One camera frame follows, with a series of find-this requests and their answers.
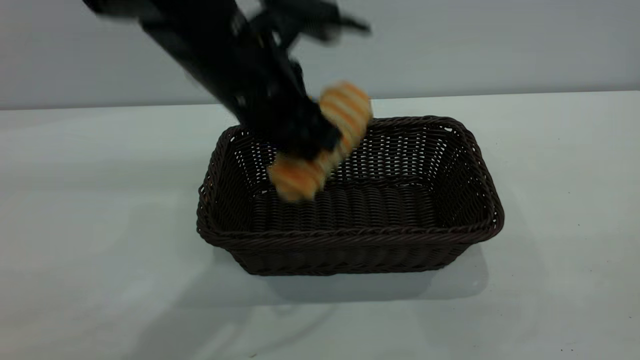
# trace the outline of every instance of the table surface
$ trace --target table surface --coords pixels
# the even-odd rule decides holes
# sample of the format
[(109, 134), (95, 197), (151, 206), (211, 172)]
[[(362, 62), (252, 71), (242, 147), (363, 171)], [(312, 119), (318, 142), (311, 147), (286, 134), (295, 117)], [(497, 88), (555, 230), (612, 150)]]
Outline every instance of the table surface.
[(0, 111), (0, 358), (640, 358), (640, 92), (374, 113), (462, 121), (503, 231), (438, 272), (254, 277), (196, 233), (221, 106)]

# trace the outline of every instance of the striped bread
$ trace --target striped bread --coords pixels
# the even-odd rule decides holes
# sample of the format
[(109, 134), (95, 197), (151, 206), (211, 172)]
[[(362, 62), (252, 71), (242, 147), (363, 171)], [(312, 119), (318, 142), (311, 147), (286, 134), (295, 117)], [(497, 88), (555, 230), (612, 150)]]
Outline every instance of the striped bread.
[(324, 117), (340, 130), (342, 139), (333, 151), (321, 151), (312, 161), (276, 154), (268, 172), (284, 201), (313, 200), (331, 171), (360, 145), (372, 117), (369, 96), (348, 82), (326, 89), (319, 105)]

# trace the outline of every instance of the brown wicker basket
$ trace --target brown wicker basket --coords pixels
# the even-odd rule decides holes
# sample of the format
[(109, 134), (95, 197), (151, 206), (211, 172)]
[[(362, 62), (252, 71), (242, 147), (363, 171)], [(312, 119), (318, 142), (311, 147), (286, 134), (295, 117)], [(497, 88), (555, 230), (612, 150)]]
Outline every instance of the brown wicker basket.
[(231, 127), (200, 187), (198, 233), (251, 274), (436, 270), (502, 229), (476, 139), (451, 118), (373, 120), (360, 147), (305, 204), (278, 198), (266, 172), (274, 156)]

